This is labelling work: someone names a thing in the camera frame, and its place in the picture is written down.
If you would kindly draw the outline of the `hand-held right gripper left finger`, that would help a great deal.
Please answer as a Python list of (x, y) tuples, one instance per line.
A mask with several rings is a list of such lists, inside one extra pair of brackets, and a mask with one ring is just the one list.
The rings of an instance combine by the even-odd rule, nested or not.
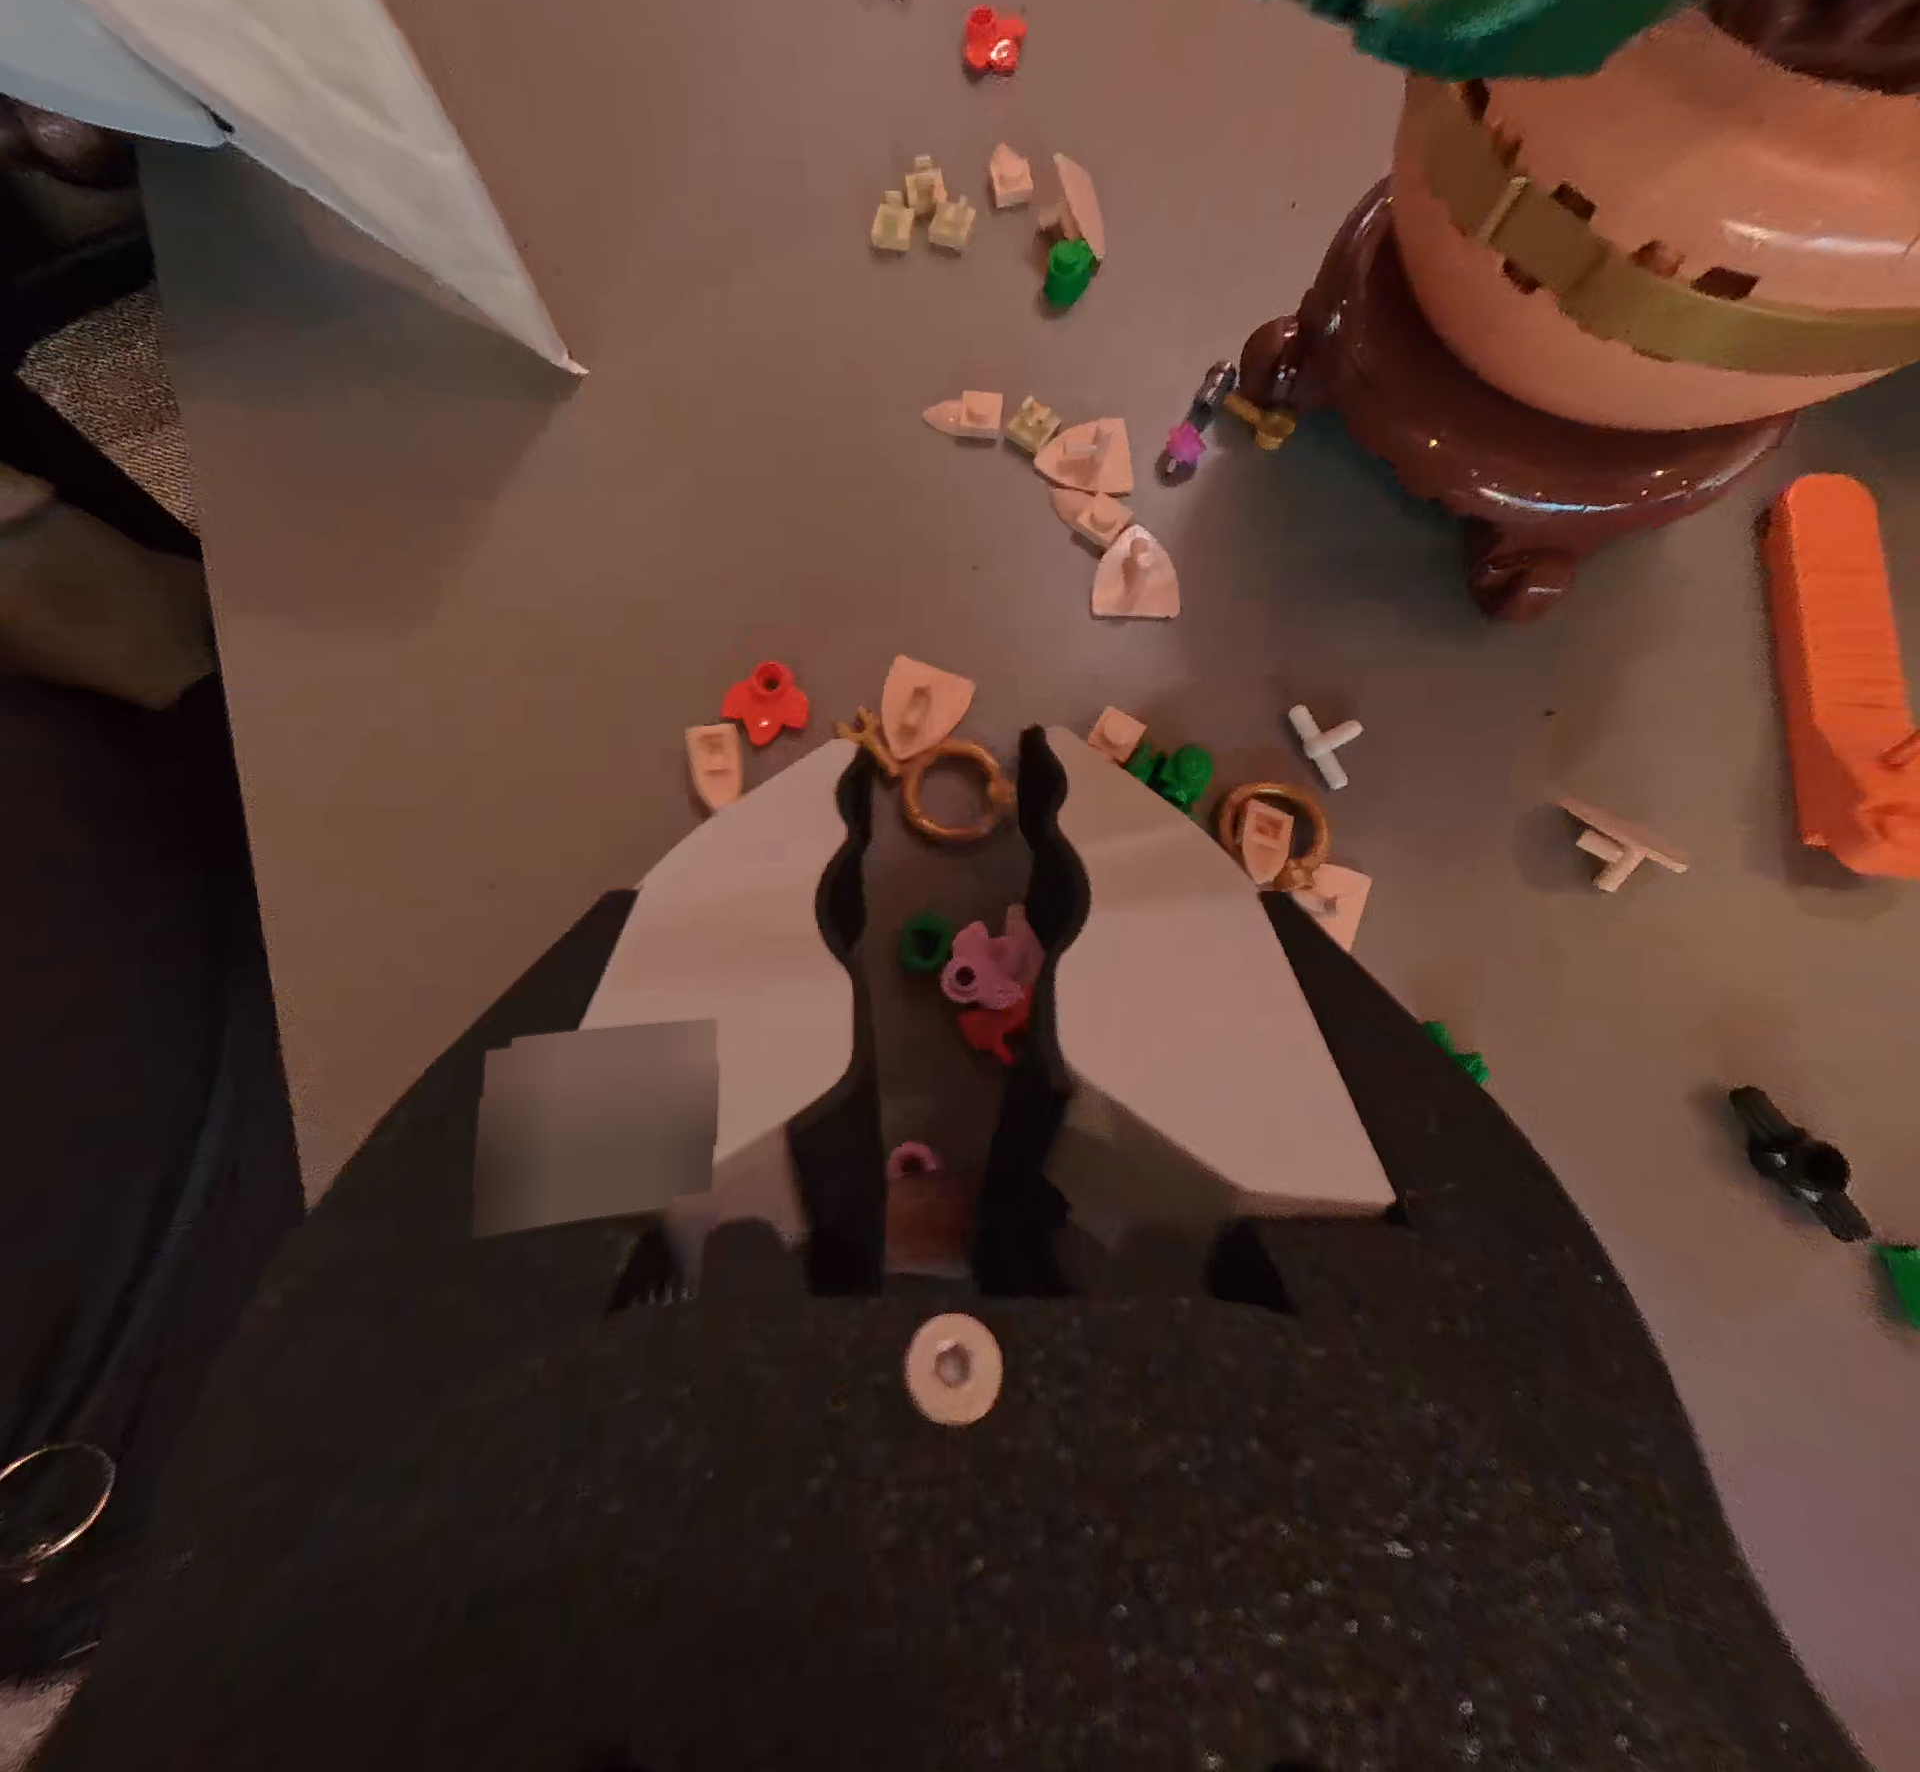
[(815, 1291), (879, 1283), (886, 1159), (873, 1007), (859, 969), (878, 767), (808, 752), (715, 816), (639, 884), (586, 1032), (710, 1021), (710, 1184), (664, 1210), (682, 1288), (708, 1237), (762, 1225)]

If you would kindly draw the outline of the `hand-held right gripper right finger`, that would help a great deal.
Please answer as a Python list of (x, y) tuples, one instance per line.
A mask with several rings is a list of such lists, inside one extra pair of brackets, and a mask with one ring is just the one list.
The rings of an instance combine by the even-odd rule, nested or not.
[(1244, 873), (1069, 729), (1021, 733), (1025, 913), (1040, 944), (977, 1198), (987, 1296), (1073, 1284), (1068, 1240), (1378, 1224), (1395, 1191)]

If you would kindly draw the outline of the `pink flower brick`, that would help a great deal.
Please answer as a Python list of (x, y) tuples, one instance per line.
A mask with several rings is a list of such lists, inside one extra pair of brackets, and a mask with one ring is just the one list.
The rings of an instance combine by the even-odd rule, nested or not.
[(1031, 998), (1045, 957), (1022, 905), (1013, 905), (998, 934), (973, 922), (955, 935), (938, 984), (957, 1007), (1004, 1015)]

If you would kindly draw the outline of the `cluster of green stem pieces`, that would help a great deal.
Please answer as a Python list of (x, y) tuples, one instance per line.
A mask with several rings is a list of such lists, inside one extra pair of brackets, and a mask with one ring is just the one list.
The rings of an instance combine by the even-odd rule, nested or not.
[(1187, 817), (1195, 816), (1214, 777), (1208, 747), (1187, 743), (1166, 752), (1148, 739), (1143, 739), (1121, 768)]

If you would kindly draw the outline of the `white paper bag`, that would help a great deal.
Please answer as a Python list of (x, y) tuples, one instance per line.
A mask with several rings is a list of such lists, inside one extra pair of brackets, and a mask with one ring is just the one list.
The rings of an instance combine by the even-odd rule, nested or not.
[(584, 374), (382, 0), (5, 0), (3, 90), (96, 130), (235, 147)]

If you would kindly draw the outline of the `grey desk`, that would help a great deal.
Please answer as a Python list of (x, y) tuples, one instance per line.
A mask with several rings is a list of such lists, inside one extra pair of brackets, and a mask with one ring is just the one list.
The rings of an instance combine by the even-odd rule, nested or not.
[[(1917, 559), (1890, 387), (1747, 493), (1597, 556), (1535, 625), (1465, 594), (1452, 530), (1320, 427), (1138, 484), (1186, 597), (1091, 621), (1029, 467), (938, 441), (984, 387), (1127, 420), (1150, 459), (1201, 368), (1290, 307), (1387, 161), (1398, 80), (1257, 0), (383, 0), (575, 359), (568, 376), (253, 165), (147, 154), (303, 1152), (329, 1183), (590, 898), (694, 823), (685, 725), (758, 657), (818, 715), (893, 655), (971, 729), (1107, 704), (1299, 777), (1284, 710), (1357, 717), (1342, 858), (1364, 965), (1484, 1051), (1644, 1310), (1726, 1515), (1878, 1768), (1917, 1768), (1917, 1338), (1858, 1249), (1717, 1116), (1753, 1083), (1917, 1236), (1917, 890), (1794, 846), (1755, 512), (1799, 470)], [(1011, 80), (968, 11), (1021, 13)], [(987, 206), (1007, 143), (1039, 194)], [(1110, 256), (1039, 297), (1053, 154)], [(929, 154), (971, 249), (867, 249)], [(1691, 869), (1600, 895), (1550, 800)]]

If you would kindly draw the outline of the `white T-shaped brick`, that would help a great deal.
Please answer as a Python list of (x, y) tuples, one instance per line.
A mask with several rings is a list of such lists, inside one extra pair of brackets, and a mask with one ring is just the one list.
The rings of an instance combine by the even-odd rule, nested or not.
[(1364, 736), (1354, 719), (1325, 728), (1308, 704), (1291, 704), (1286, 715), (1308, 764), (1331, 793), (1344, 791), (1350, 777), (1341, 753)]

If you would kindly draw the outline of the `pale pink branch brick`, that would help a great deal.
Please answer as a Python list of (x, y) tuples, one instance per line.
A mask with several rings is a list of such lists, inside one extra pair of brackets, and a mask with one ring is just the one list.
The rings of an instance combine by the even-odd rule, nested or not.
[(1600, 895), (1619, 895), (1643, 870), (1677, 879), (1691, 869), (1681, 849), (1589, 800), (1561, 795), (1550, 805), (1569, 822), (1575, 852), (1591, 863), (1591, 884)]

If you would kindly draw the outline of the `black bar connector brick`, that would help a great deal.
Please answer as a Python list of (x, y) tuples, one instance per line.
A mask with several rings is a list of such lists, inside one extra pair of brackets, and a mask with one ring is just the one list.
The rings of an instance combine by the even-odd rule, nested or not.
[(1834, 1240), (1872, 1240), (1872, 1225), (1852, 1198), (1850, 1164), (1834, 1144), (1791, 1124), (1760, 1086), (1736, 1086), (1726, 1102), (1741, 1124), (1744, 1155), (1757, 1177)]

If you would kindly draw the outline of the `grey and yellow pin brick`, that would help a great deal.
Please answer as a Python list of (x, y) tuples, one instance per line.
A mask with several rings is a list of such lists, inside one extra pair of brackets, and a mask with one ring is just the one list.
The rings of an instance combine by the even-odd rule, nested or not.
[(1239, 423), (1261, 453), (1275, 453), (1298, 429), (1298, 420), (1286, 407), (1256, 405), (1240, 391), (1239, 368), (1214, 361), (1192, 397), (1187, 423), (1208, 441), (1221, 421)]

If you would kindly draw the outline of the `person's dark trousers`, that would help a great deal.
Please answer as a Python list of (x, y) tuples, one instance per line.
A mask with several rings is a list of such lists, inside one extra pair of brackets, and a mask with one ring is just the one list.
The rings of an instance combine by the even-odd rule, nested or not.
[(303, 1217), (221, 685), (3, 688), (5, 1686), (73, 1668)]

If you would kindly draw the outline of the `orange brick separator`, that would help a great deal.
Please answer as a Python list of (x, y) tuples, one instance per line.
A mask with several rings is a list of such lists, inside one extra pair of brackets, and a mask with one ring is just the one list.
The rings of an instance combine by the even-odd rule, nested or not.
[(1858, 876), (1917, 880), (1919, 728), (1874, 494), (1794, 480), (1762, 559), (1798, 835)]

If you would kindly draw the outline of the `cluster of tan pink pieces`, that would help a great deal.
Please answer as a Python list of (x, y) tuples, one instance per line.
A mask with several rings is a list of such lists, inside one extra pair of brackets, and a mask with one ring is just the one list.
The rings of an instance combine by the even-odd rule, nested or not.
[[(1068, 313), (1090, 290), (1110, 256), (1110, 242), (1098, 186), (1088, 167), (1065, 154), (1053, 154), (1053, 204), (1034, 217), (1040, 243), (1039, 297), (1043, 311)], [(1017, 213), (1034, 203), (1039, 176), (1034, 161), (1007, 143), (992, 150), (987, 161), (987, 206), (992, 213)], [(981, 210), (949, 186), (942, 167), (929, 154), (917, 154), (897, 184), (882, 193), (867, 232), (867, 249), (876, 257), (899, 257), (927, 248), (960, 257), (973, 245)]]

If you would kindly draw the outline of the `toy brick orchid pot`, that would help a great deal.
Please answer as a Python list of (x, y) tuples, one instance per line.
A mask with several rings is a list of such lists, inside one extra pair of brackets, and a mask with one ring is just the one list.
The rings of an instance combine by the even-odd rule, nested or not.
[(1403, 72), (1239, 382), (1457, 516), (1490, 617), (1917, 365), (1917, 0), (1284, 0)]

